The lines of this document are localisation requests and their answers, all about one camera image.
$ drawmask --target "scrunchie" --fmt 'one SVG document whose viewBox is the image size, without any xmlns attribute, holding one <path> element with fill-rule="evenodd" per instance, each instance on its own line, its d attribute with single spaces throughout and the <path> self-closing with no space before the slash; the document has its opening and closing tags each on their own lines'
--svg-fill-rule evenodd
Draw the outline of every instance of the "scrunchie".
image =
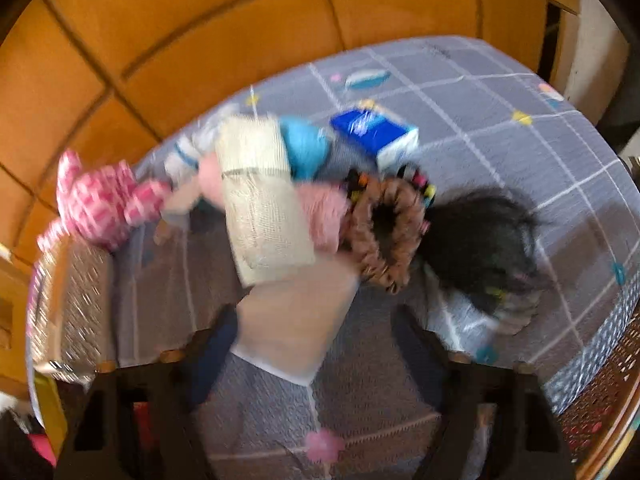
<svg viewBox="0 0 640 480">
<path fill-rule="evenodd" d="M 373 233 L 373 209 L 392 206 L 396 224 L 391 233 L 391 264 L 380 255 L 380 244 Z M 423 232 L 424 202 L 414 187 L 402 178 L 379 181 L 370 178 L 358 196 L 346 234 L 351 251 L 360 263 L 363 277 L 396 294 L 409 283 L 409 264 Z"/>
</svg>

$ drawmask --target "blue tissue pack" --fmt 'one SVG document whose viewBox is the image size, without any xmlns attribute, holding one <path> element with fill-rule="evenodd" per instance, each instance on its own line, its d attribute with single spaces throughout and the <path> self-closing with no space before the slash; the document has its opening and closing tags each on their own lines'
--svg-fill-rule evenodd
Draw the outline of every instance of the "blue tissue pack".
<svg viewBox="0 0 640 480">
<path fill-rule="evenodd" d="M 347 110 L 332 117 L 330 124 L 375 158 L 380 171 L 418 147 L 418 128 L 378 105 Z"/>
</svg>

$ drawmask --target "bed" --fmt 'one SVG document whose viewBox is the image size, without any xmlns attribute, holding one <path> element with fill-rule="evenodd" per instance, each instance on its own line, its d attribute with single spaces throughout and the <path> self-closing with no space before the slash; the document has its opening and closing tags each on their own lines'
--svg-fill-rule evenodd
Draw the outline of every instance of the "bed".
<svg viewBox="0 0 640 480">
<path fill-rule="evenodd" d="M 373 88 L 345 90 L 349 74 L 369 68 L 390 76 Z M 532 363 L 556 413 L 596 376 L 640 295 L 640 194 L 594 127 L 542 83 L 483 41 L 413 38 L 296 67 L 220 104 L 248 114 L 295 114 L 328 128 L 337 111 L 375 99 L 419 127 L 420 148 L 410 160 L 437 185 L 439 202 L 479 186 L 513 187 L 531 197 L 544 222 L 537 257 L 554 282 L 516 335 L 501 335 L 462 295 L 442 293 L 421 269 L 397 296 L 363 285 L 308 387 L 230 356 L 195 414 L 221 479 L 410 478 L 438 414 L 419 399 L 393 345 L 389 316 L 399 303 L 421 309 L 428 328 L 453 350 L 498 366 Z M 196 132 L 216 110 L 176 136 Z M 150 152 L 137 175 L 162 177 L 174 140 Z M 352 166 L 374 170 L 337 137 L 317 178 L 341 180 Z M 222 304 L 246 293 L 224 217 L 200 205 L 190 223 L 188 232 L 162 245 L 146 224 L 116 254 L 113 322 L 121 366 L 178 348 Z M 305 435 L 320 427 L 346 441 L 332 468 L 305 456 Z M 571 445 L 575 452 L 584 447 L 582 440 Z"/>
</svg>

